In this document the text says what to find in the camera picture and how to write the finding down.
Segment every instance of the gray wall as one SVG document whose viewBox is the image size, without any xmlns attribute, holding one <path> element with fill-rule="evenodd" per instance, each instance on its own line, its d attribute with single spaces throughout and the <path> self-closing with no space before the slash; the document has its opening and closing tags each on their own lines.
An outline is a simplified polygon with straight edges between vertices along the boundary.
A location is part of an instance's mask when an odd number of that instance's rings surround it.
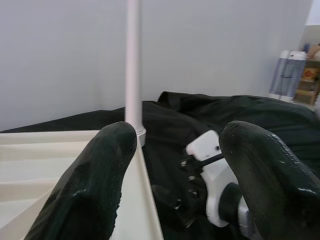
<svg viewBox="0 0 320 240">
<path fill-rule="evenodd" d="M 265 96 L 310 5 L 143 0 L 143 98 Z M 124 105 L 125 0 L 3 0 L 0 28 L 0 130 Z"/>
</svg>

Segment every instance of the white plastic tray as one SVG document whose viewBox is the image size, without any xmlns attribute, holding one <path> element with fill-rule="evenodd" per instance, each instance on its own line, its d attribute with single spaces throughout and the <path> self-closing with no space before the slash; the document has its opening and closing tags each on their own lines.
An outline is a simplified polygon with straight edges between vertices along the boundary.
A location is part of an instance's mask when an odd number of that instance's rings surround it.
<svg viewBox="0 0 320 240">
<path fill-rule="evenodd" d="M 0 240 L 20 240 L 60 176 L 98 131 L 0 134 Z M 140 146 L 125 173 L 112 240 L 162 240 Z"/>
</svg>

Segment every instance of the white pole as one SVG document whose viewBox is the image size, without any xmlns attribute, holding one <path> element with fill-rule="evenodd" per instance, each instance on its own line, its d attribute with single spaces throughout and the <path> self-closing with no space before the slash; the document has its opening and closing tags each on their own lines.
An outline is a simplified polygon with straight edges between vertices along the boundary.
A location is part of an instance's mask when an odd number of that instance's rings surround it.
<svg viewBox="0 0 320 240">
<path fill-rule="evenodd" d="M 134 127 L 143 146 L 146 129 L 142 125 L 140 9 L 141 0 L 127 0 L 125 121 Z"/>
</svg>

